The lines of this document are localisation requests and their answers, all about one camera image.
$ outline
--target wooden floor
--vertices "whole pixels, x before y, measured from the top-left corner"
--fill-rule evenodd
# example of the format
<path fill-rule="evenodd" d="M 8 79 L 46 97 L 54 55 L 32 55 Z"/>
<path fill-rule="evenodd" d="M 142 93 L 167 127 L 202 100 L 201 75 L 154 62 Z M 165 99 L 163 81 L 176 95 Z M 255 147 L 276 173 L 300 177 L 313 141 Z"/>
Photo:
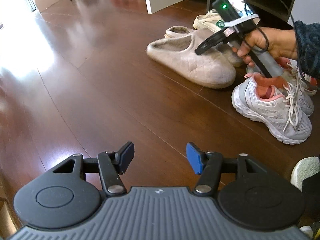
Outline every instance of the wooden floor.
<path fill-rule="evenodd" d="M 186 0 L 147 14 L 145 0 L 61 0 L 0 31 L 0 165 L 15 192 L 69 155 L 95 157 L 135 144 L 121 178 L 131 185 L 192 187 L 186 143 L 225 157 L 248 153 L 289 179 L 301 158 L 319 153 L 320 103 L 300 145 L 278 142 L 231 105 L 223 90 L 193 84 L 150 60 L 148 43 L 174 25 L 192 27 L 205 4 Z M 96 175 L 88 180 L 100 187 Z M 232 180 L 223 176 L 221 185 Z"/>

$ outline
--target white slipper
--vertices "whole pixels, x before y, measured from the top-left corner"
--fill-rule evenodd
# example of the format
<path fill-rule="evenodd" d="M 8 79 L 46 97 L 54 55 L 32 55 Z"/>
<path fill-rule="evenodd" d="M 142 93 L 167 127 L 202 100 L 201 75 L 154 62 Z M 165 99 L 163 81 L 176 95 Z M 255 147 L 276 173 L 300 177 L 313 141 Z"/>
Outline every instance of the white slipper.
<path fill-rule="evenodd" d="M 204 28 L 182 37 L 154 41 L 147 46 L 147 54 L 194 83 L 225 88 L 235 80 L 233 65 L 215 48 L 202 55 L 195 53 L 197 46 L 211 35 L 212 32 Z"/>
<path fill-rule="evenodd" d="M 166 38 L 178 38 L 185 35 L 188 35 L 192 32 L 195 32 L 195 30 L 184 27 L 184 26 L 173 26 L 165 31 L 165 37 Z"/>
<path fill-rule="evenodd" d="M 302 181 L 320 172 L 318 157 L 304 158 L 297 163 L 291 173 L 291 184 L 302 191 Z"/>
<path fill-rule="evenodd" d="M 178 37 L 183 37 L 183 36 L 188 35 L 193 32 L 195 32 L 195 30 L 178 25 L 178 26 L 173 26 L 173 27 L 167 29 L 165 31 L 165 37 L 166 38 L 178 38 Z M 240 67 L 241 65 L 244 64 L 242 58 L 238 57 L 237 54 L 234 53 L 232 51 L 232 49 L 230 48 L 230 46 L 228 46 L 227 44 L 220 43 L 215 48 L 218 51 L 220 51 L 234 67 Z"/>

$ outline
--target white shoelace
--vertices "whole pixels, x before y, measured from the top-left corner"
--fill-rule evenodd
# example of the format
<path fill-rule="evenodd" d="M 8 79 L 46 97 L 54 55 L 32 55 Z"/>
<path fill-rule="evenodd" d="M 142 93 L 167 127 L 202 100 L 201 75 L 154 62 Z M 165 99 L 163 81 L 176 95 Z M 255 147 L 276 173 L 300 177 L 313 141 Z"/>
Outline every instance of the white shoelace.
<path fill-rule="evenodd" d="M 292 66 L 292 65 L 290 65 L 289 63 L 287 63 L 287 65 L 291 68 L 291 74 L 290 74 L 290 76 L 294 77 L 295 80 L 297 81 L 297 86 L 296 86 L 297 89 L 296 89 L 296 91 L 298 91 L 298 90 L 300 89 L 300 91 L 301 91 L 302 93 L 304 93 L 305 90 L 306 90 L 306 88 L 303 86 L 302 81 L 301 81 L 301 79 L 300 79 L 300 77 L 299 77 L 299 75 L 298 75 L 298 69 L 297 69 L 297 67 L 296 67 L 296 66 Z"/>
<path fill-rule="evenodd" d="M 294 77 L 297 80 L 297 86 L 300 87 L 301 92 L 312 92 L 314 90 L 309 90 L 309 88 L 306 86 L 306 84 L 302 81 L 301 77 L 299 76 L 299 70 L 297 69 L 297 66 L 290 65 L 287 63 L 287 66 L 291 68 L 291 76 Z"/>
<path fill-rule="evenodd" d="M 285 90 L 288 92 L 288 96 L 286 97 L 286 100 L 283 100 L 284 103 L 288 103 L 285 107 L 289 107 L 288 110 L 288 120 L 287 123 L 285 124 L 284 129 L 282 130 L 283 132 L 287 128 L 288 124 L 290 123 L 293 127 L 296 127 L 298 125 L 298 113 L 297 113 L 297 108 L 298 108 L 298 98 L 297 98 L 297 92 L 298 92 L 298 85 L 294 86 L 291 83 L 288 83 L 289 87 L 284 87 Z"/>

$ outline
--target small screen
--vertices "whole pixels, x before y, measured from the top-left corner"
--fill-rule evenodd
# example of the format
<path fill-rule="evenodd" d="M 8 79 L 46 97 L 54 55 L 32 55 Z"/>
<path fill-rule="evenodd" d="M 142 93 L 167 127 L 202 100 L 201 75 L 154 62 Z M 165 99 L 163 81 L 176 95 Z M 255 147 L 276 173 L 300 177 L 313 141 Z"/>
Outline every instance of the small screen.
<path fill-rule="evenodd" d="M 253 14 L 252 10 L 248 5 L 245 6 L 245 8 L 247 9 L 247 12 L 245 11 L 244 0 L 228 0 L 228 2 L 237 11 L 237 13 L 241 18 Z"/>

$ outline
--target blue fuzzy sleeve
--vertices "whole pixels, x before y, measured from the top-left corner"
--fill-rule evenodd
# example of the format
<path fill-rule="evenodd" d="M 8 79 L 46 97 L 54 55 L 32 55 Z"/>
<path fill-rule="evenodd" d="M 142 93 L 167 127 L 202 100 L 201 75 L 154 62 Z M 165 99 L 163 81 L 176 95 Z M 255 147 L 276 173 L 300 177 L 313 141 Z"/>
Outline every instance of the blue fuzzy sleeve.
<path fill-rule="evenodd" d="M 304 73 L 320 78 L 320 23 L 295 22 L 300 66 Z"/>

